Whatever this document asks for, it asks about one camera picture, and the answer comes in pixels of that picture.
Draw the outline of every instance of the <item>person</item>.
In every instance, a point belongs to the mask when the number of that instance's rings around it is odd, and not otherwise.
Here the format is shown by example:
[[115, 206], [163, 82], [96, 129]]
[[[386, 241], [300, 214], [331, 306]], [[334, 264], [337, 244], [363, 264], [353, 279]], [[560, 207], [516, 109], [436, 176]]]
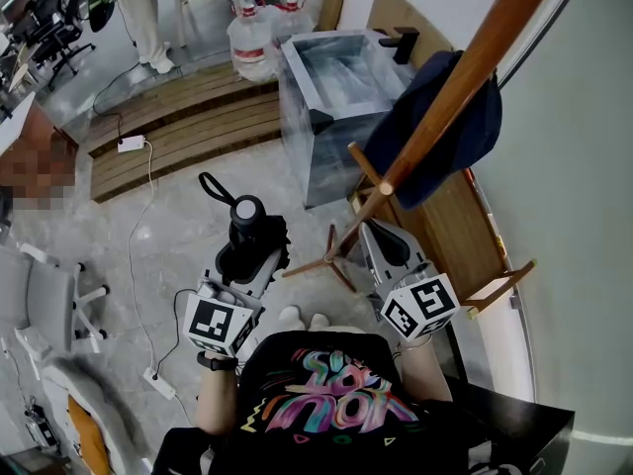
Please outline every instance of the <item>person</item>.
[[138, 62], [148, 63], [159, 74], [174, 68], [167, 57], [171, 48], [158, 31], [158, 0], [117, 0], [124, 15], [125, 25], [136, 42]]
[[468, 473], [472, 441], [431, 334], [401, 346], [401, 379], [381, 336], [300, 315], [282, 311], [239, 385], [236, 362], [201, 352], [216, 370], [203, 370], [196, 427], [165, 436], [152, 473]]

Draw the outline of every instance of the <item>red cap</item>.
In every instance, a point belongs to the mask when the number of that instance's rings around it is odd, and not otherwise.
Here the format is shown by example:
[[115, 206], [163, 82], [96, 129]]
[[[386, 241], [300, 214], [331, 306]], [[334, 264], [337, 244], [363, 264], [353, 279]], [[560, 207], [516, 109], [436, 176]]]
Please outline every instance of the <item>red cap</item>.
[[244, 5], [241, 14], [245, 17], [254, 16], [257, 14], [257, 8], [253, 4]]

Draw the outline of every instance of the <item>white sneaker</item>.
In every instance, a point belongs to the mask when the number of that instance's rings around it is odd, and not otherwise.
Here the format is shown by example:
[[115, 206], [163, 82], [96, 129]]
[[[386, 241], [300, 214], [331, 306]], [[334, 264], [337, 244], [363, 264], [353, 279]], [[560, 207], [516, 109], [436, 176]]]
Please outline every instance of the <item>white sneaker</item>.
[[310, 322], [310, 331], [321, 331], [325, 328], [329, 328], [330, 326], [331, 322], [328, 317], [326, 317], [323, 313], [315, 313]]
[[[167, 53], [171, 49], [171, 43], [169, 41], [165, 41], [163, 45], [165, 46], [165, 53]], [[138, 63], [145, 65], [146, 63], [149, 63], [149, 58], [147, 56], [139, 56]]]
[[301, 320], [301, 312], [296, 306], [287, 306], [279, 314], [281, 331], [305, 331], [306, 325]]
[[149, 66], [159, 74], [166, 74], [176, 65], [166, 56], [165, 59], [162, 59], [159, 63], [150, 63]]

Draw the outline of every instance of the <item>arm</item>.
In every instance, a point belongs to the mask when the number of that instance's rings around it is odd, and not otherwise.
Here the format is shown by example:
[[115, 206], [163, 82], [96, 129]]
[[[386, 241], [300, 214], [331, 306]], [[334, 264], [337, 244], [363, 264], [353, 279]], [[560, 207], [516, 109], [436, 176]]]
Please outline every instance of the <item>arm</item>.
[[444, 374], [439, 367], [429, 337], [418, 346], [403, 345], [403, 385], [418, 402], [424, 400], [453, 401]]
[[[213, 352], [205, 352], [205, 357], [225, 358]], [[234, 371], [211, 371], [207, 368], [203, 371], [196, 427], [208, 434], [228, 434], [237, 412], [237, 377]]]

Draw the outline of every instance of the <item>concrete floor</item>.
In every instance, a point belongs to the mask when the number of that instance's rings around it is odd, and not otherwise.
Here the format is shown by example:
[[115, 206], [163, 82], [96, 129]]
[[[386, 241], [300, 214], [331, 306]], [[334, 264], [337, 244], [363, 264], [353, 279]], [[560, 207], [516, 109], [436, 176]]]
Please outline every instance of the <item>concrete floor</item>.
[[[112, 293], [91, 306], [91, 315], [108, 332], [108, 338], [99, 343], [101, 353], [94, 353], [90, 342], [80, 340], [73, 344], [72, 359], [99, 381], [117, 405], [139, 456], [153, 459], [165, 433], [173, 427], [185, 427], [187, 421], [175, 401], [166, 401], [142, 379], [150, 353], [133, 307], [126, 243], [149, 198], [149, 186], [98, 205], [89, 197], [91, 162], [80, 149], [76, 187], [66, 192], [61, 209], [15, 212], [7, 245], [28, 242], [59, 257], [68, 269], [74, 262], [85, 262], [86, 290], [103, 283], [109, 285]], [[231, 194], [254, 194], [268, 213], [285, 217], [292, 242], [291, 267], [318, 258], [323, 252], [328, 225], [335, 223], [342, 232], [352, 218], [344, 200], [304, 210], [300, 188], [280, 141], [214, 158], [161, 178], [155, 200], [132, 242], [138, 310], [157, 357], [164, 355], [175, 341], [172, 312], [175, 292], [196, 287], [205, 257], [227, 242], [228, 209], [203, 192], [197, 179], [201, 171], [216, 175]], [[367, 289], [364, 270], [348, 264], [347, 272]], [[181, 294], [178, 301], [181, 319], [185, 296]], [[384, 323], [377, 324], [362, 294], [351, 294], [328, 270], [277, 279], [266, 291], [263, 303], [267, 311], [252, 335], [256, 340], [274, 333], [279, 312], [295, 304], [301, 307], [307, 321], [316, 312], [326, 313], [336, 324], [381, 333], [392, 345], [397, 342], [393, 329]], [[27, 395], [33, 394], [45, 403], [26, 352], [17, 345], [14, 336], [8, 338], [18, 358]], [[440, 360], [450, 367], [452, 355], [448, 343], [441, 335], [434, 342]], [[161, 367], [161, 374], [177, 389], [189, 417], [194, 416], [200, 384], [196, 352], [188, 340], [182, 340]], [[15, 370], [4, 360], [0, 362], [0, 401], [20, 425], [22, 407]]]
[[[149, 66], [138, 65], [99, 96], [99, 111], [105, 111], [137, 93], [171, 79], [206, 66], [230, 61], [226, 27], [233, 15], [227, 0], [193, 0], [187, 4], [187, 45], [182, 48], [176, 46], [174, 0], [158, 2], [159, 32], [165, 41], [174, 45], [169, 57], [177, 68], [160, 75]], [[48, 115], [58, 125], [66, 126], [76, 139], [81, 139], [77, 132], [81, 132], [94, 115], [92, 103], [97, 94], [138, 61], [136, 49], [126, 32], [118, 8], [107, 26], [97, 34], [90, 30], [88, 23], [85, 24], [81, 39], [75, 44], [83, 46], [89, 43], [97, 48], [94, 51], [88, 49], [71, 60], [79, 73], [73, 76], [68, 68], [62, 69], [53, 84], [54, 91], [42, 88], [38, 94], [38, 100]], [[49, 79], [50, 73], [43, 71], [42, 77]]]

